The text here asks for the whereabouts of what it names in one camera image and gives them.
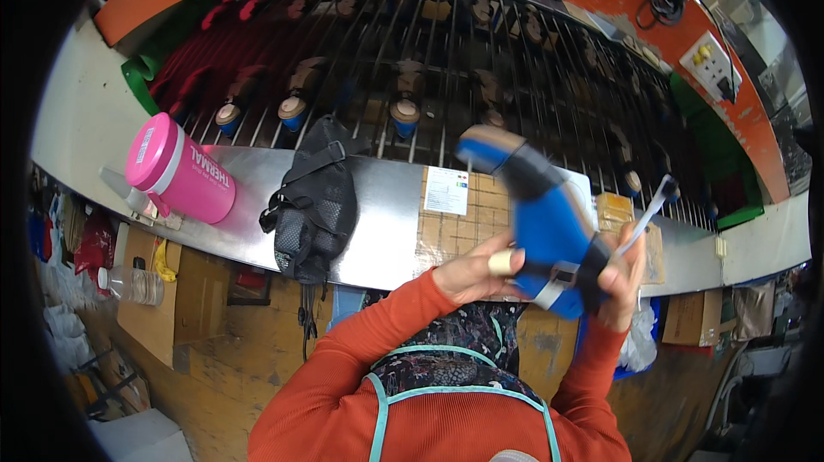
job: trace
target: person's left hand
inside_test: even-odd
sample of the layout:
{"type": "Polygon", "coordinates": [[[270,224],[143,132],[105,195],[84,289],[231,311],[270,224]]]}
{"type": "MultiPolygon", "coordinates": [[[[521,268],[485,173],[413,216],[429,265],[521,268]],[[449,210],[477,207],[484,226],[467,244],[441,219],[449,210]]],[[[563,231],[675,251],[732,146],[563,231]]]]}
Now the person's left hand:
{"type": "MultiPolygon", "coordinates": [[[[461,305],[478,301],[490,295],[518,295],[516,288],[502,277],[490,276],[489,257],[508,249],[512,231],[506,230],[483,242],[463,256],[447,261],[432,272],[438,289],[452,303],[461,305]]],[[[521,270],[523,249],[515,249],[509,259],[512,274],[521,270]]]]}

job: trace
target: metal rack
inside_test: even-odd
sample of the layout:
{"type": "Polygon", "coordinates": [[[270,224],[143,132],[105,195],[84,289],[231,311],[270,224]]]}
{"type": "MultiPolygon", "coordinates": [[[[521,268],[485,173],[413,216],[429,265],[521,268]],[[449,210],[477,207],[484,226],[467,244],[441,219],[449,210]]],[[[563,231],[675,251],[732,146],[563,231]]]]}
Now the metal rack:
{"type": "Polygon", "coordinates": [[[490,27],[473,21],[472,0],[364,0],[349,19],[336,14],[339,0],[317,0],[310,12],[289,20],[279,9],[292,1],[272,0],[254,19],[256,24],[248,26],[266,27],[266,42],[251,46],[239,41],[242,31],[232,33],[231,24],[226,24],[198,33],[211,36],[197,52],[176,57],[178,65],[169,70],[180,70],[181,77],[185,57],[197,57],[204,65],[228,49],[256,50],[246,59],[265,59],[270,66],[268,79],[232,138],[213,123],[221,104],[219,90],[203,97],[184,125],[195,141],[294,149],[316,118],[335,112],[354,137],[371,141],[369,156],[466,168],[453,152],[460,134],[478,122],[471,74],[490,70],[504,87],[502,115],[507,128],[558,165],[585,173],[593,195],[619,191],[607,139],[613,123],[633,147],[642,182],[635,206],[644,208],[656,189],[660,155],[655,153],[663,147],[682,190],[681,199],[666,205],[663,215],[716,230],[702,204],[695,141],[682,124],[665,76],[600,32],[543,8],[537,16],[544,38],[550,40],[537,46],[523,33],[528,13],[523,0],[493,0],[498,12],[491,33],[490,27]],[[432,9],[444,2],[450,7],[445,19],[424,17],[424,7],[431,16],[432,9]],[[317,98],[309,103],[308,119],[292,133],[282,126],[277,108],[295,65],[317,55],[327,58],[327,70],[317,98]],[[397,136],[388,113],[393,65],[404,59],[423,63],[426,77],[421,119],[406,140],[397,136]]]}

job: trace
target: power strip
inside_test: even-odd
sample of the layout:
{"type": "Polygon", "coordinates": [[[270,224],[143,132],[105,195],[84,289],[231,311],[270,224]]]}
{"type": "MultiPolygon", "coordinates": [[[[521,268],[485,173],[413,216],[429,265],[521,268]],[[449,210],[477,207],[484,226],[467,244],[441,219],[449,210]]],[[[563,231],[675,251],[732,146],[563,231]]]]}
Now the power strip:
{"type": "Polygon", "coordinates": [[[716,102],[721,102],[726,98],[718,86],[724,85],[724,78],[727,78],[727,85],[729,85],[734,77],[734,93],[738,93],[742,81],[741,75],[735,67],[732,67],[734,76],[730,76],[729,70],[732,65],[729,63],[727,52],[710,31],[704,33],[698,42],[695,42],[695,45],[681,56],[680,63],[716,102]]]}

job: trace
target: black plug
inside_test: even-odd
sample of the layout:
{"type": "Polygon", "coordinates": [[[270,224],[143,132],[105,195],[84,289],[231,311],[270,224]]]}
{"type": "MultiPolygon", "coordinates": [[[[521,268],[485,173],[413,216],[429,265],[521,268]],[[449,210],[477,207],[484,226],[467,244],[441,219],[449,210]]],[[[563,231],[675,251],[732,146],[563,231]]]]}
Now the black plug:
{"type": "Polygon", "coordinates": [[[721,97],[724,97],[730,103],[735,104],[735,92],[730,87],[729,78],[727,76],[724,76],[724,78],[718,82],[718,89],[721,90],[721,97]]]}

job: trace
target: jug handle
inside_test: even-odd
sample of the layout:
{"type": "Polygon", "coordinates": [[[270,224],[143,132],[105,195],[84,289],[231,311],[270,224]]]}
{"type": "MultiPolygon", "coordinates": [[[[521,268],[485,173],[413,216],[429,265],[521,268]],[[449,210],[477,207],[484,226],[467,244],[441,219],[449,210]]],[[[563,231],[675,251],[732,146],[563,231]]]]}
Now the jug handle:
{"type": "Polygon", "coordinates": [[[171,213],[171,208],[167,205],[163,200],[160,199],[160,196],[156,191],[149,190],[146,192],[146,195],[151,199],[151,202],[155,203],[155,206],[158,207],[158,212],[163,217],[169,217],[171,213]]]}

